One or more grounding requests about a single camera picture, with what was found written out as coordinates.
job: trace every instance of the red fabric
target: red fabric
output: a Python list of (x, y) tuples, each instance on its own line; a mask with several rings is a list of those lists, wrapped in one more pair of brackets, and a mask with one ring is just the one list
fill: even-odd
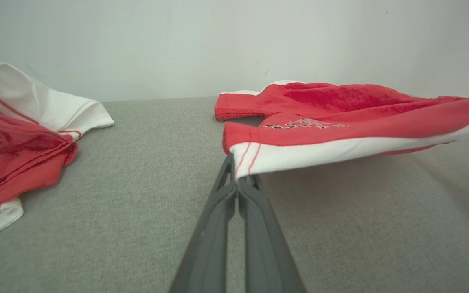
[(0, 114), (0, 204), (55, 184), (76, 152), (70, 135)]
[(443, 135), (469, 124), (469, 98), (415, 98), (379, 85), (290, 83), (269, 85), (258, 95), (221, 94), (215, 115), (218, 120), (268, 117), (258, 128), (227, 122), (223, 141), (229, 153), (232, 145), (242, 142), (300, 145)]

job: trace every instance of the red t-shirt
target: red t-shirt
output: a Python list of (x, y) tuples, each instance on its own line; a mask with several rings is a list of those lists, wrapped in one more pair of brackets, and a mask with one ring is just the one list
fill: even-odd
[(257, 128), (225, 124), (223, 146), (234, 154), (237, 178), (413, 152), (469, 136), (469, 98), (416, 98), (379, 85), (292, 82), (260, 93), (223, 93), (215, 115), (267, 117)]
[(0, 114), (0, 205), (24, 191), (57, 183), (76, 152), (71, 135)]

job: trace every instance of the red and white shirt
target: red and white shirt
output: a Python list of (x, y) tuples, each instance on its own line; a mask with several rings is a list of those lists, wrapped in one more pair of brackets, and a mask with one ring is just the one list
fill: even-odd
[(279, 81), (261, 92), (222, 93), (217, 120), (236, 178), (353, 158), (409, 153), (469, 136), (469, 98), (416, 98), (379, 85)]
[(0, 230), (23, 214), (18, 195), (55, 184), (76, 139), (113, 125), (101, 103), (54, 91), (0, 63)]

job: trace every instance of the gray fabric surface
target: gray fabric surface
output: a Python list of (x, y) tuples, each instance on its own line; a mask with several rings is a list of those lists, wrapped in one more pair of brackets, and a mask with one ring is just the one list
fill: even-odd
[[(225, 157), (215, 98), (112, 102), (0, 232), (0, 293), (166, 292)], [(469, 292), (469, 140), (262, 176), (309, 292)], [(244, 292), (243, 221), (228, 291)]]

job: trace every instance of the clothing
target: clothing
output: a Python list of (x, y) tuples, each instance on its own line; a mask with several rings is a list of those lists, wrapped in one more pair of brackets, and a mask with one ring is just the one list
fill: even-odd
[(74, 140), (113, 123), (101, 103), (0, 63), (0, 230), (23, 215), (18, 195), (57, 182), (77, 152)]
[(236, 178), (363, 156), (407, 153), (469, 136), (469, 98), (411, 97), (379, 85), (279, 81), (222, 93), (218, 120), (261, 115), (257, 128), (227, 122), (224, 150)]

